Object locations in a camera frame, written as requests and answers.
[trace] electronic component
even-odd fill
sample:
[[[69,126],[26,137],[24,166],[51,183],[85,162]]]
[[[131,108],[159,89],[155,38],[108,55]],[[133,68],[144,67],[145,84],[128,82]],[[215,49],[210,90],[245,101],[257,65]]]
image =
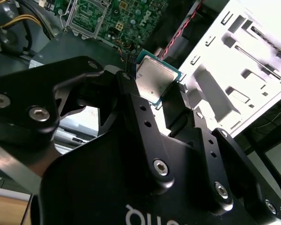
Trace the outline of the electronic component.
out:
[[[97,0],[56,0],[54,12],[66,12],[68,4],[72,3],[68,20],[75,33],[82,34],[83,38],[97,38],[111,46],[123,43],[123,52],[140,53],[141,46],[152,34],[169,0],[152,2],[149,6],[147,1],[132,0],[106,0],[102,4]],[[159,5],[158,11],[154,10],[156,5]],[[111,27],[121,31],[121,35],[113,36],[110,33]]]
[[[116,25],[116,29],[121,31],[124,28],[124,25],[121,22],[118,22]]]
[[[128,7],[128,4],[127,4],[126,2],[124,2],[124,1],[121,1],[121,2],[120,2],[120,8],[122,8],[123,10],[125,10],[125,9],[127,9],[127,7]]]
[[[79,0],[71,10],[69,26],[85,38],[96,38],[106,12],[107,6],[96,0]]]
[[[143,50],[137,58],[136,83],[140,95],[157,106],[169,85],[182,73],[168,63]]]

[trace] mounting hole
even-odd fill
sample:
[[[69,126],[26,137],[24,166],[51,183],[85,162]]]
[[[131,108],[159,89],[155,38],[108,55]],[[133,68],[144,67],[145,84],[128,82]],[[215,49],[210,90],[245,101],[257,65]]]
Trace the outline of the mounting hole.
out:
[[[141,109],[142,111],[146,111],[146,110],[147,110],[143,105],[140,106],[140,109]]]
[[[150,123],[149,121],[146,121],[146,120],[145,120],[145,125],[146,125],[148,128],[152,127],[151,123]]]
[[[211,151],[210,154],[212,155],[213,158],[217,158],[216,154],[213,151]]]
[[[92,68],[94,68],[94,69],[98,69],[98,66],[97,66],[94,62],[88,61],[88,63],[89,63],[89,66],[90,66],[90,67],[92,67]]]

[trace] black metal bracket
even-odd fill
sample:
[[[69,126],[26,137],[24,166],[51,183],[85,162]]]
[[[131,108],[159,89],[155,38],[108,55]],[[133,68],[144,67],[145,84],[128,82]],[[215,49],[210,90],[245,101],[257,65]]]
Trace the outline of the black metal bracket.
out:
[[[229,184],[258,224],[281,222],[281,199],[266,182],[234,139],[223,129],[215,129]]]
[[[169,136],[188,143],[197,152],[200,169],[204,171],[204,176],[198,179],[204,184],[203,192],[208,199],[205,206],[216,214],[230,211],[233,198],[217,140],[210,134],[201,112],[190,107],[186,87],[179,83],[172,85],[163,98],[163,112],[166,126],[171,129]]]
[[[88,57],[77,57],[45,66],[0,76],[0,94],[10,104],[0,107],[0,140],[30,146],[47,145],[59,124],[69,87],[83,82],[87,77],[100,76],[103,68]],[[56,92],[67,89],[62,95]],[[49,114],[49,119],[36,121],[29,116],[30,109],[41,107]]]

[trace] black plastic part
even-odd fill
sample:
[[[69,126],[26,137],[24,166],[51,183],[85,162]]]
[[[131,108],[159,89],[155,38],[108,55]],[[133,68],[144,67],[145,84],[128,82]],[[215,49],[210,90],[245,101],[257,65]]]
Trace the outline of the black plastic part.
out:
[[[232,193],[217,140],[210,134],[204,116],[190,107],[186,87],[179,83],[171,86],[163,98],[163,112],[166,126],[171,129],[169,136],[192,145],[197,154],[197,162],[194,160],[193,163],[203,172],[195,179],[202,184],[197,196],[204,195],[207,200],[203,203],[200,197],[194,199],[214,214],[221,215],[230,211],[233,207]],[[216,182],[225,187],[227,198],[217,193]]]
[[[137,142],[125,129],[117,129],[69,152],[48,168],[40,192],[43,224],[255,225],[236,199],[234,210],[222,216],[193,202],[202,187],[195,180],[198,168],[191,163],[195,152],[172,138],[161,135],[161,140],[175,174],[175,183],[167,192],[151,195],[144,191],[145,180],[138,176]],[[204,195],[201,201],[208,204]]]

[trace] metal bar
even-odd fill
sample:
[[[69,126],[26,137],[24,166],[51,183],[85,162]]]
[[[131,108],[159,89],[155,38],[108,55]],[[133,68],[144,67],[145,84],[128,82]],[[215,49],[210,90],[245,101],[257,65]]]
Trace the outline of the metal bar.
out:
[[[25,189],[38,194],[41,177],[0,147],[0,170],[22,185]]]
[[[276,74],[275,72],[268,69],[266,66],[264,66],[261,62],[259,62],[257,59],[255,59],[252,55],[250,55],[248,52],[246,52],[244,49],[242,49],[239,46],[235,46],[235,49],[244,54],[245,56],[248,56],[251,60],[256,62],[258,65],[260,65],[263,69],[266,69],[270,74],[272,74],[274,77],[276,77],[278,80],[281,80],[281,76]]]
[[[27,203],[27,206],[26,206],[26,209],[25,209],[25,212],[24,212],[24,215],[22,217],[22,220],[21,220],[21,223],[20,225],[24,225],[25,221],[26,221],[26,217],[27,217],[27,214],[28,214],[28,210],[29,210],[29,207],[31,205],[31,202],[32,202],[32,198],[33,198],[33,195],[30,195],[29,197],[29,200],[28,200],[28,203]]]

